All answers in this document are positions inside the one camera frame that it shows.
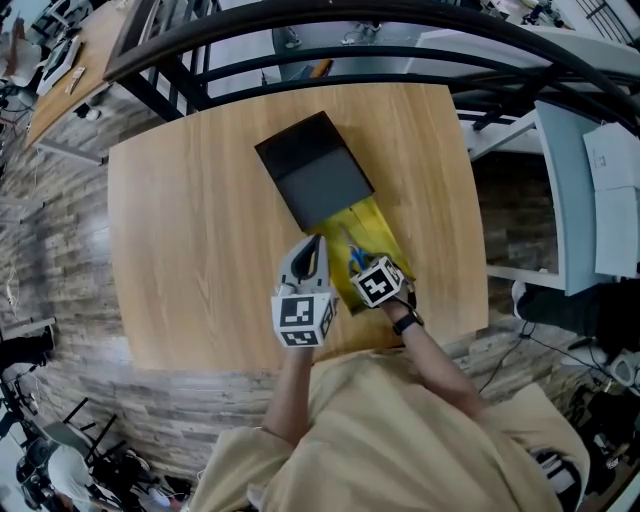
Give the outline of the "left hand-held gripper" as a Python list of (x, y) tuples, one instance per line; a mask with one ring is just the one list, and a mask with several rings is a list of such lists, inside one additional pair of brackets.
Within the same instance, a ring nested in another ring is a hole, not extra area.
[[(279, 267), (281, 281), (328, 281), (326, 238), (311, 235), (297, 243)], [(336, 317), (338, 297), (333, 286), (280, 284), (271, 298), (273, 329), (285, 348), (318, 348), (325, 344)]]

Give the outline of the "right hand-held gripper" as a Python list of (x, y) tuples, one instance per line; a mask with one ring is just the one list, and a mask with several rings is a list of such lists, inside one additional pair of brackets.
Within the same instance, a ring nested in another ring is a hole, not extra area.
[(376, 256), (372, 263), (349, 279), (362, 302), (369, 308), (397, 300), (416, 308), (416, 294), (410, 279), (388, 255)]

